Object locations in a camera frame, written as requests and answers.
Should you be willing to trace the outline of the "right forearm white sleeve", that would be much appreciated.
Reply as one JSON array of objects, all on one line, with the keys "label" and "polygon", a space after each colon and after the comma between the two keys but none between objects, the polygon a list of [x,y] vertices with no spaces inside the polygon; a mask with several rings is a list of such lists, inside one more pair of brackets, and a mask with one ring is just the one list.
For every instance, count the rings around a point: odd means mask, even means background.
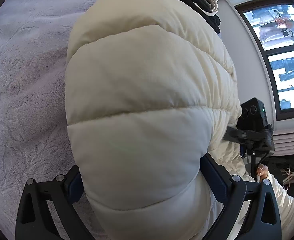
[{"label": "right forearm white sleeve", "polygon": [[291,239],[294,236],[294,198],[289,196],[287,191],[285,191],[271,173],[268,174],[267,179],[271,182],[278,204],[281,218],[282,239]]}]

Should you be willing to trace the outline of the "person's right hand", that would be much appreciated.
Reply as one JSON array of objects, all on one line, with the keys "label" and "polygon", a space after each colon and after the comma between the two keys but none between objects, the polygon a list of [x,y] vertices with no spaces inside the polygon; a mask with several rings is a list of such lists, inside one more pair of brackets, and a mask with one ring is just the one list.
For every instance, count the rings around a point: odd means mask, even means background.
[{"label": "person's right hand", "polygon": [[259,177],[259,181],[262,182],[264,179],[268,177],[269,169],[266,165],[259,164],[257,167],[256,174]]}]

